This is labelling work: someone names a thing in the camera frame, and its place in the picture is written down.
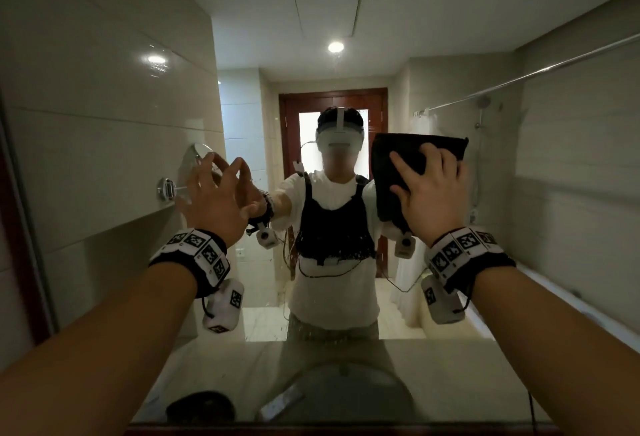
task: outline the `ceiling light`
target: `ceiling light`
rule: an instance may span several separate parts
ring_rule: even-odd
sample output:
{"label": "ceiling light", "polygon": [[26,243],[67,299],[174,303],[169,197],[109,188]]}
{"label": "ceiling light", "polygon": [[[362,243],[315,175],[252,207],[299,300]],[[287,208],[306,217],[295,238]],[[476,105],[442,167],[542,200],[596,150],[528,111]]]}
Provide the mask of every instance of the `ceiling light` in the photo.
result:
{"label": "ceiling light", "polygon": [[334,41],[329,44],[329,51],[331,51],[332,53],[340,53],[343,50],[344,50],[344,44],[341,43],[340,41]]}
{"label": "ceiling light", "polygon": [[166,63],[166,58],[161,57],[160,55],[149,55],[147,57],[147,61],[149,63],[163,64]]}

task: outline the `wooden door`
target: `wooden door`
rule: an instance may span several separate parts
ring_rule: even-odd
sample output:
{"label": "wooden door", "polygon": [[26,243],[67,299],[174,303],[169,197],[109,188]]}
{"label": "wooden door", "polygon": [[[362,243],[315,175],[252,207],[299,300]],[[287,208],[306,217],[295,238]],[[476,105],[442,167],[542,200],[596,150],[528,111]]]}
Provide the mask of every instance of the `wooden door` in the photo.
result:
{"label": "wooden door", "polygon": [[[291,176],[295,171],[293,162],[302,159],[300,144],[300,114],[322,112],[327,107],[353,107],[367,111],[368,152],[371,158],[371,145],[376,133],[387,132],[387,89],[359,89],[334,92],[311,92],[307,94],[280,95],[280,127],[282,131],[282,156],[284,175]],[[369,159],[369,178],[371,159]],[[296,256],[292,252],[290,266],[295,266]],[[387,239],[378,241],[376,255],[378,277],[387,276]]]}

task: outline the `bathtub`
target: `bathtub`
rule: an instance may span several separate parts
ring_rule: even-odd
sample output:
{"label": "bathtub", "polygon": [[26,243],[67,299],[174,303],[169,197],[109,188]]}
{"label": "bathtub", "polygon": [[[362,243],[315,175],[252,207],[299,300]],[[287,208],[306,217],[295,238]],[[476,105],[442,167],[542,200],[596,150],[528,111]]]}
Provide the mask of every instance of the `bathtub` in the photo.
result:
{"label": "bathtub", "polygon": [[[587,316],[588,318],[593,320],[595,323],[603,327],[605,330],[607,330],[611,335],[615,336],[622,343],[630,346],[633,350],[640,353],[640,335],[636,334],[635,332],[625,327],[618,321],[615,321],[614,319],[605,315],[601,311],[596,310],[596,308],[588,305],[581,299],[576,298],[574,295],[572,295],[568,291],[552,283],[549,279],[545,278],[543,275],[540,275],[536,271],[529,269],[527,266],[524,266],[524,264],[521,264],[520,262],[518,262],[518,269],[524,274],[526,274],[529,278],[533,279],[535,282],[540,284],[540,286],[544,286],[549,291],[554,293],[556,296],[558,296],[559,298],[567,302],[569,305],[571,305],[573,308],[582,312],[585,316]],[[460,300],[462,301],[462,303],[465,303],[467,301],[467,298],[464,295],[462,295],[461,293],[458,293],[458,295],[460,296]],[[491,330],[489,330],[489,327],[487,327],[484,324],[482,317],[478,314],[478,312],[476,311],[476,308],[473,307],[473,304],[471,304],[469,307],[471,309],[467,309],[467,317],[469,318],[469,321],[474,325],[476,330],[478,330],[478,332],[484,338],[490,338],[495,340],[493,338]]]}

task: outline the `white t-shirt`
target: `white t-shirt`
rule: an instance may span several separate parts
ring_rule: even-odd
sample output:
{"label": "white t-shirt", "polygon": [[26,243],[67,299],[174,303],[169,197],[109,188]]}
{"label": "white t-shirt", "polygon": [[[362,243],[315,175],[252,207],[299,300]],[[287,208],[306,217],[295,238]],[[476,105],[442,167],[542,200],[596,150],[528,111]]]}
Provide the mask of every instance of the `white t-shirt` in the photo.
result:
{"label": "white t-shirt", "polygon": [[[356,193],[355,178],[344,184],[333,183],[323,171],[309,173],[309,178],[313,198],[326,210],[340,208]],[[282,182],[276,190],[278,192],[285,193],[291,200],[291,215],[275,220],[273,228],[284,230],[292,225],[297,236],[305,205],[305,179],[292,174]],[[378,219],[373,181],[364,187],[362,199],[367,211],[369,235],[377,246],[382,222]],[[306,276],[300,273],[300,267]],[[376,260],[371,257],[364,261],[326,259],[324,266],[318,266],[315,259],[300,256],[289,308],[304,323],[325,330],[368,327],[378,318],[380,311],[375,279]]]}

